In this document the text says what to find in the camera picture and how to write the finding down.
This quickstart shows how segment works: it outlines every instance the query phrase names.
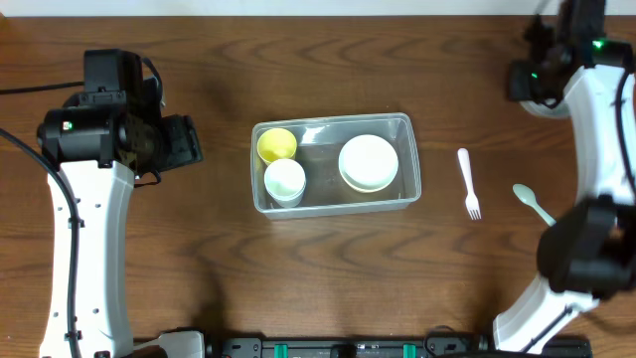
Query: wooden table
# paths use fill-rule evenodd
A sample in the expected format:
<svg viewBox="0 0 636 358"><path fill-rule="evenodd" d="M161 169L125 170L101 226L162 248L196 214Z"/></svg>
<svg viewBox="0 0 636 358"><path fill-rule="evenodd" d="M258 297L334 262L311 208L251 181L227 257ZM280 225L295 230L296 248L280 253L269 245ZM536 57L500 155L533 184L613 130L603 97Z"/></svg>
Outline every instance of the wooden table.
<svg viewBox="0 0 636 358"><path fill-rule="evenodd" d="M126 290L136 337L198 325L270 337L482 330L536 272L545 224L576 190L567 120L505 100L507 64L527 52L528 19L8 19L0 88L79 81L86 49L150 57L168 106L196 121L205 162L135 190ZM636 42L633 18L608 33ZM36 146L46 111L72 89L0 97L0 125ZM271 222L253 207L250 133L262 121L407 113L423 191L407 210ZM471 222L456 150L471 154L483 220ZM36 357L51 297L53 215L45 173L0 141L0 356ZM567 329L598 357L636 350L636 300L623 294Z"/></svg>

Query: clear plastic container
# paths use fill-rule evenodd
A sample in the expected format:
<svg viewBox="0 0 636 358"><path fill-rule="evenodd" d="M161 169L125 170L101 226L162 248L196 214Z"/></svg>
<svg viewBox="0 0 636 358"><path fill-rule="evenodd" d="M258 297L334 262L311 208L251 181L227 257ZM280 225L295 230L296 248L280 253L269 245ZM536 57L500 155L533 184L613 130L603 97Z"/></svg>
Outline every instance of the clear plastic container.
<svg viewBox="0 0 636 358"><path fill-rule="evenodd" d="M271 128L285 128L298 141L295 160L305 170L307 184L295 208L280 207L265 190L266 166L258 157L256 144ZM340 150L362 134L384 138L396 149L399 160L394 181L376 193L355 191L338 171ZM259 123L251 133L251 190L254 206L271 220L404 209L421 195L417 144L410 119L404 113L387 113Z"/></svg>

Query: white plastic spoon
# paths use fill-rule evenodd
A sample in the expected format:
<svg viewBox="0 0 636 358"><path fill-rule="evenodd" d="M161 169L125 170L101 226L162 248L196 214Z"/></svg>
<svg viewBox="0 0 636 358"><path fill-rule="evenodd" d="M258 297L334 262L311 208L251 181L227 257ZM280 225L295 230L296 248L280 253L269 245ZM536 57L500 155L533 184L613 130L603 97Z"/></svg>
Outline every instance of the white plastic spoon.
<svg viewBox="0 0 636 358"><path fill-rule="evenodd" d="M513 185L513 191L515 192L515 195L517 195L517 198L519 198L519 200L521 200L522 203L535 209L537 214L539 214L539 216L541 216L541 218L544 219L546 224L548 224L549 226L552 226L555 224L556 222L555 219L553 219L553 217L551 217L550 214L546 213L546 211L542 209L542 207L540 207L539 204L537 204L537 197L535 196L535 192L532 189L525 186L524 184L515 184Z"/></svg>

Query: white plastic fork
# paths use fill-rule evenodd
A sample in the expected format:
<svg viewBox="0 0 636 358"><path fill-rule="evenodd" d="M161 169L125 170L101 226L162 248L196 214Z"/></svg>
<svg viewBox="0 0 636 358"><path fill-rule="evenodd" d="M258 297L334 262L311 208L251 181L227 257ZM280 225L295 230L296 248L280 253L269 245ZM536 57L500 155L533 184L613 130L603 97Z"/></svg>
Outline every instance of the white plastic fork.
<svg viewBox="0 0 636 358"><path fill-rule="evenodd" d="M480 220L481 212L479 211L479 201L475 195L475 189L473 188L473 175L470 172L470 158L468 157L468 150L461 148L457 151L457 157L459 157L459 165L461 166L461 173L464 175L464 181L466 182L466 210L472 220Z"/></svg>

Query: white plate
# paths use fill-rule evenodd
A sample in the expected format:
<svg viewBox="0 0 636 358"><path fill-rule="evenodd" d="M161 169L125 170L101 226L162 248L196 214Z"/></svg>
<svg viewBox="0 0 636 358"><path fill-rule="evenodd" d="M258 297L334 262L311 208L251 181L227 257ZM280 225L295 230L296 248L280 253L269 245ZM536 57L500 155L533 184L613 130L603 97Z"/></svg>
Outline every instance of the white plate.
<svg viewBox="0 0 636 358"><path fill-rule="evenodd" d="M398 154L386 140L360 135L345 144L338 157L345 183L361 193L385 189L398 174Z"/></svg>

